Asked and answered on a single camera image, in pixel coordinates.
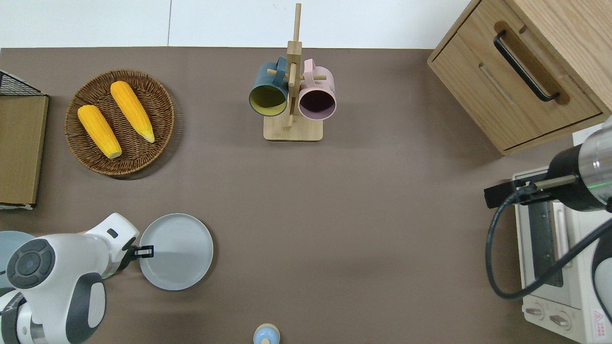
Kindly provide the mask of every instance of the plate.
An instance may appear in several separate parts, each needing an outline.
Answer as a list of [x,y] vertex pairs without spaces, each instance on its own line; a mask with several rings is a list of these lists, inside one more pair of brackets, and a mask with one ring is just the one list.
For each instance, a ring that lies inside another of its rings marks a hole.
[[[13,256],[13,253],[32,239],[34,239],[34,236],[24,232],[0,232],[0,271],[6,271],[6,266],[9,263],[10,257]],[[13,288],[6,274],[0,275],[0,288]]]
[[208,229],[187,214],[168,214],[144,231],[140,246],[153,245],[154,256],[139,260],[140,269],[153,285],[183,290],[198,283],[212,263],[213,245]]
[[[149,116],[155,142],[136,133],[111,95],[115,81],[128,83]],[[78,119],[83,105],[95,105],[113,130],[121,156],[107,158],[95,145]],[[126,176],[155,161],[167,147],[174,129],[174,103],[168,91],[152,76],[138,70],[112,70],[86,83],[74,95],[66,112],[64,133],[76,159],[86,168],[107,176]]]

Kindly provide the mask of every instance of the wooden mug stand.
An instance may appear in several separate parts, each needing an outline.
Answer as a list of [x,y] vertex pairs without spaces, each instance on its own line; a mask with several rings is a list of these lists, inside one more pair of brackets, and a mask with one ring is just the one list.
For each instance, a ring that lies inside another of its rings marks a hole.
[[302,4],[296,4],[293,40],[287,43],[287,70],[289,94],[287,107],[278,116],[264,117],[264,138],[269,141],[320,141],[323,138],[323,121],[313,121],[300,114],[297,99],[302,75],[302,42],[299,41]]

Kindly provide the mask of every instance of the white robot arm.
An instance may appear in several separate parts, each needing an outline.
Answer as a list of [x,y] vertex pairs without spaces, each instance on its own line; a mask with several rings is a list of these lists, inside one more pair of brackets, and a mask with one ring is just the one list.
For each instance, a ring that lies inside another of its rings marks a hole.
[[103,279],[125,264],[126,253],[133,255],[138,235],[114,213],[84,234],[51,234],[23,244],[6,270],[15,290],[0,296],[0,344],[87,340],[104,317]]

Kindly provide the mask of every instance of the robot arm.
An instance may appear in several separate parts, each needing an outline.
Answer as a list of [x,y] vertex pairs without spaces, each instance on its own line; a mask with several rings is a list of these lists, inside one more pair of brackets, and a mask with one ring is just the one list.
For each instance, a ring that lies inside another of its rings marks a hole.
[[[544,278],[540,277],[532,285],[512,294],[504,293],[496,286],[490,269],[490,238],[499,213],[508,202],[530,204],[550,200],[559,200],[576,211],[605,209],[612,212],[612,117],[600,130],[589,135],[583,144],[558,153],[550,162],[544,180],[518,183],[506,182],[485,190],[487,206],[499,207],[487,240],[487,275],[496,293],[509,299],[528,294],[528,289],[537,288]],[[563,261],[569,261],[597,239],[599,242],[591,266],[593,289],[608,319],[612,321],[612,220],[594,228],[543,275],[562,268]]]
[[[103,278],[119,269],[138,235],[114,213],[84,234],[51,234],[22,245],[6,270],[15,291],[0,298],[0,305],[6,305],[0,344],[87,340],[104,317]],[[9,316],[14,312],[17,320]]]

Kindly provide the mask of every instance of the yellow corn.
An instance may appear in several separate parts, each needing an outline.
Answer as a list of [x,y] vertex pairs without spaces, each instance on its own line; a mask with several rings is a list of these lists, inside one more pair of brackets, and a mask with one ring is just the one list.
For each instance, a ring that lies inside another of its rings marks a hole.
[[121,147],[100,110],[94,105],[83,105],[77,111],[78,119],[94,143],[109,159],[121,155]]
[[155,142],[149,117],[130,85],[125,81],[115,81],[111,84],[111,94],[134,130],[148,142]]

